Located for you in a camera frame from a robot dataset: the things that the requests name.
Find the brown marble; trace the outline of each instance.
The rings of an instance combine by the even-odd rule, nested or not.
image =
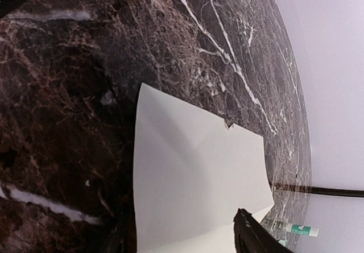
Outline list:
[[[272,183],[311,182],[303,93],[274,0],[30,0],[0,21],[0,75],[0,252],[83,252],[100,228],[35,196],[25,204],[14,188],[132,220],[142,82],[264,136]],[[273,195],[268,218],[303,222],[307,194]],[[294,250],[297,236],[287,239]]]

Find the white marble vein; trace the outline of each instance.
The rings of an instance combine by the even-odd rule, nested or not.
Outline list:
[[[234,72],[236,74],[238,74],[241,79],[243,80],[244,82],[244,86],[245,86],[245,89],[247,90],[247,92],[249,93],[249,96],[251,98],[251,100],[254,102],[254,104],[258,105],[261,112],[263,113],[267,123],[268,123],[268,126],[271,130],[271,132],[276,135],[277,134],[277,129],[274,125],[272,125],[268,119],[268,115],[267,113],[265,112],[261,102],[259,99],[257,99],[253,93],[253,91],[250,89],[250,87],[248,86],[247,84],[247,81],[246,81],[246,78],[245,76],[243,75],[242,73],[242,68],[239,66],[238,64],[238,61],[235,57],[235,53],[234,53],[234,50],[233,50],[233,47],[229,41],[229,38],[228,38],[228,34],[226,33],[225,29],[224,29],[224,26],[220,20],[220,16],[218,15],[217,11],[216,11],[216,8],[214,6],[214,3],[213,3],[213,0],[210,0],[211,2],[211,5],[212,5],[212,8],[215,12],[215,15],[216,15],[216,18],[218,19],[218,23],[221,27],[221,30],[224,34],[224,37],[225,37],[225,40],[227,42],[227,45],[229,46],[229,49],[230,49],[230,53],[232,54],[233,58],[234,58],[234,62],[231,60],[231,57],[229,55],[229,53],[227,53],[220,45],[218,45],[217,41],[214,39],[214,37],[212,36],[212,34],[198,21],[197,17],[195,16],[195,14],[193,13],[192,9],[190,8],[187,0],[181,0],[182,4],[186,7],[189,15],[192,17],[192,19],[195,21],[195,23],[197,24],[197,26],[199,27],[199,29],[210,39],[210,41],[213,43],[213,45],[216,47],[216,49],[220,52],[221,56],[224,56],[224,58],[228,61],[228,63],[231,65],[231,67],[233,67],[234,69]]]
[[[221,27],[221,30],[222,30],[222,32],[223,32],[224,38],[225,38],[225,40],[226,40],[226,42],[227,42],[227,45],[229,46],[230,53],[233,55],[233,59],[234,59],[234,61],[235,61],[235,64],[231,63],[231,61],[230,61],[230,64],[233,66],[233,69],[234,69],[235,73],[239,74],[239,76],[241,77],[241,79],[243,79],[245,89],[246,89],[246,90],[247,90],[247,92],[249,93],[249,96],[250,96],[251,100],[252,100],[252,101],[253,101],[256,105],[258,105],[258,106],[259,106],[259,108],[260,108],[261,112],[263,113],[263,115],[264,115],[264,116],[265,116],[265,118],[266,118],[266,121],[267,121],[267,123],[268,123],[268,126],[269,126],[269,128],[270,128],[271,132],[272,132],[273,134],[275,134],[275,135],[276,135],[276,134],[277,134],[277,129],[276,129],[276,127],[274,127],[274,125],[272,125],[272,124],[270,123],[270,121],[269,121],[269,119],[268,119],[268,115],[267,115],[266,111],[264,110],[264,108],[263,108],[263,106],[262,106],[262,104],[261,104],[260,100],[259,100],[259,99],[257,99],[257,98],[255,97],[255,95],[254,95],[253,91],[252,91],[252,90],[250,89],[250,87],[248,86],[248,83],[247,83],[247,81],[246,81],[246,78],[245,78],[245,76],[244,76],[244,75],[243,75],[243,73],[242,73],[242,68],[241,68],[241,66],[238,64],[237,58],[236,58],[235,53],[234,53],[234,50],[233,50],[233,46],[231,45],[231,42],[230,42],[230,40],[229,40],[228,33],[226,32],[226,30],[225,30],[225,28],[224,28],[224,25],[223,25],[223,24],[222,24],[222,22],[221,22],[220,16],[219,16],[219,14],[218,14],[218,12],[217,12],[217,10],[216,10],[216,7],[215,7],[215,5],[214,5],[213,0],[210,0],[210,3],[211,3],[211,6],[212,6],[212,8],[213,8],[213,10],[214,10],[215,16],[216,16],[216,18],[217,18],[217,20],[218,20],[218,24],[219,24],[219,25],[220,25],[220,27]],[[253,38],[253,30],[254,30],[254,28],[252,27],[252,28],[251,28],[251,38]]]
[[[280,113],[279,114],[283,118],[284,122],[287,123],[287,118],[286,118],[286,115],[284,114],[283,108],[280,109]]]
[[[251,41],[253,40],[253,33],[255,32],[255,28],[253,26],[250,27],[250,35],[248,38],[248,46],[251,46]]]
[[[7,19],[29,19],[35,21],[46,22],[48,20],[75,20],[84,21],[92,20],[91,14],[84,10],[52,10],[49,14],[32,14],[17,12],[11,13]]]
[[[34,205],[50,209],[54,213],[63,214],[67,216],[72,222],[85,221],[91,225],[99,225],[101,223],[100,219],[97,217],[89,216],[78,210],[72,209],[68,206],[54,203],[43,196],[39,196],[30,192],[23,192],[17,189],[13,185],[7,185],[6,188],[10,192],[11,200],[16,200],[22,203],[32,203]],[[8,199],[1,188],[1,183],[0,183],[0,196],[2,198]]]
[[[282,58],[283,58],[283,61],[287,67],[287,70],[289,72],[289,75],[291,77],[291,81],[292,81],[292,84],[293,84],[293,88],[295,89],[295,93],[296,93],[296,97],[297,97],[297,101],[298,101],[298,106],[301,110],[301,101],[300,101],[300,97],[298,96],[298,91],[297,91],[297,85],[295,84],[295,80],[293,79],[293,75],[292,75],[292,71],[291,71],[291,65],[292,65],[292,61],[289,63],[282,51],[282,49],[280,48],[279,44],[277,44],[278,48],[279,48],[279,52],[280,54],[282,55]]]

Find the paper sheet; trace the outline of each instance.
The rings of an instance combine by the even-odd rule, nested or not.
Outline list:
[[[263,138],[146,84],[136,119],[138,252],[234,253],[238,208],[260,222],[274,204]]]

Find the white wall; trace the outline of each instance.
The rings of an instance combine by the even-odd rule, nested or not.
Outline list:
[[[364,190],[364,0],[276,0],[304,91],[316,186]]]
[[[318,237],[301,236],[297,253],[364,252],[364,200],[313,195],[305,225],[319,227]]]

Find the marble table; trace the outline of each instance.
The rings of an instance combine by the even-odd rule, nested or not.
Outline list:
[[[30,0],[0,21],[0,75],[0,252],[82,252],[120,210],[135,243],[142,82],[264,136],[272,183],[311,183],[303,92],[274,0]],[[308,194],[273,195],[263,225],[294,250],[298,237],[272,221],[302,223]]]

